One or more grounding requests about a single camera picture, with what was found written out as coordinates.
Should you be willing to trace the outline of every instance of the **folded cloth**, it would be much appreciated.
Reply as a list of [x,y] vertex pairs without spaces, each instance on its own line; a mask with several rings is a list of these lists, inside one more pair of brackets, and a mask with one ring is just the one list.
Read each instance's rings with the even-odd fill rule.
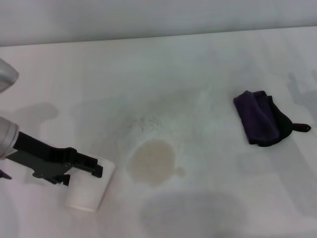
[[307,124],[293,124],[265,91],[245,91],[233,99],[250,144],[267,147],[280,142],[293,130],[308,132]]

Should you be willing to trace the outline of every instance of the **liquid stain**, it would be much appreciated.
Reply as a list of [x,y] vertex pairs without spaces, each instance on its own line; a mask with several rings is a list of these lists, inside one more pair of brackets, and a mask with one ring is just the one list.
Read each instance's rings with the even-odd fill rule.
[[183,168],[175,168],[173,148],[161,139],[152,139],[142,144],[128,164],[128,171],[135,181],[158,186],[174,174],[184,176]]

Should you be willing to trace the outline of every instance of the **white tabletop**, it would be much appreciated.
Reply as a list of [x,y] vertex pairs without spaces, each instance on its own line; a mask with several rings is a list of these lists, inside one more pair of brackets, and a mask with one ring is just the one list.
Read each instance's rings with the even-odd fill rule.
[[[2,161],[0,237],[315,238],[316,39],[308,27],[0,48],[21,75],[0,115],[118,168],[91,214]],[[313,129],[249,145],[232,103],[245,90]]]

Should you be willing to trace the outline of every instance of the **purple cloth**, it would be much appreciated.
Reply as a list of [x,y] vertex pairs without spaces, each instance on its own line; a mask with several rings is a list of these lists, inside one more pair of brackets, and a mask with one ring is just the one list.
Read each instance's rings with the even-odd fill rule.
[[250,144],[277,140],[280,132],[264,91],[245,91],[233,99]]

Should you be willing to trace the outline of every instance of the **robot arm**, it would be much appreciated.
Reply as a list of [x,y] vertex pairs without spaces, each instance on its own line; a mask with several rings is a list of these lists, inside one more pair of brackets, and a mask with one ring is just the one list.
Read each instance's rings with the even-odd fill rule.
[[[0,93],[13,85],[19,73],[0,59]],[[54,148],[19,131],[19,126],[0,117],[0,159],[7,158],[34,170],[33,176],[53,184],[68,185],[72,167],[87,171],[101,178],[102,166],[98,160],[77,153],[73,148]],[[11,179],[0,170],[0,178]]]

